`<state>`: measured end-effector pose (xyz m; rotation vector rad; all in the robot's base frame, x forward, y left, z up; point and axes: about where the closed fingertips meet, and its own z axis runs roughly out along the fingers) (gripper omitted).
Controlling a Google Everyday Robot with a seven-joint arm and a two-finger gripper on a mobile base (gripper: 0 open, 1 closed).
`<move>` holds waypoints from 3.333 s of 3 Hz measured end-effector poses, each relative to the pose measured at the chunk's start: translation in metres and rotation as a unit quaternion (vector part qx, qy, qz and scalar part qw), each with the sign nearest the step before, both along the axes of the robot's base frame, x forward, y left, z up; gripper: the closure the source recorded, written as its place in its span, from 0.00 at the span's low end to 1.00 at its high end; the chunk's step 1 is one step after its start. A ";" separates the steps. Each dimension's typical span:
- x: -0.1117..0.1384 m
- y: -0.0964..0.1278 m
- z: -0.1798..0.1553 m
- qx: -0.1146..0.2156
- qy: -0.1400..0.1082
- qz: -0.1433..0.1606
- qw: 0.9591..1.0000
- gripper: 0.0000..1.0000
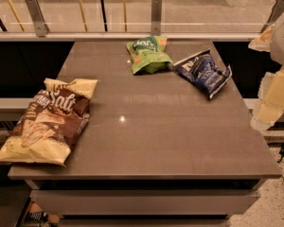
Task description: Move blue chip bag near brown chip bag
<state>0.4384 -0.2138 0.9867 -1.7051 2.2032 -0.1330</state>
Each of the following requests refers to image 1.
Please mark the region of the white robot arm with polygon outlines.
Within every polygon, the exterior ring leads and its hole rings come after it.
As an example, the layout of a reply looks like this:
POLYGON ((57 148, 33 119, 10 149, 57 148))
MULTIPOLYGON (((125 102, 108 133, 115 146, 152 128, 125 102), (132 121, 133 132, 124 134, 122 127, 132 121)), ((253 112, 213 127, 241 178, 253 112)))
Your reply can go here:
POLYGON ((284 113, 284 12, 259 37, 248 44, 250 49, 270 53, 281 65, 276 73, 266 73, 257 93, 250 125, 254 130, 266 131, 284 113))

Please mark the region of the yellow taped gripper finger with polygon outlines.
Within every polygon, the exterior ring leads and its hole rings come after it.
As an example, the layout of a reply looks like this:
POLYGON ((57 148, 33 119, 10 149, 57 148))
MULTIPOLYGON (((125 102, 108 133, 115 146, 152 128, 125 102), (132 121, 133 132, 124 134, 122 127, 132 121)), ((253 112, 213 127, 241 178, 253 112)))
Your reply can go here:
POLYGON ((248 48, 260 52, 269 52, 274 26, 275 25, 268 26, 260 36, 258 36, 248 44, 248 48))
POLYGON ((266 131, 284 114, 284 66, 276 73, 263 77, 250 125, 254 130, 266 131))

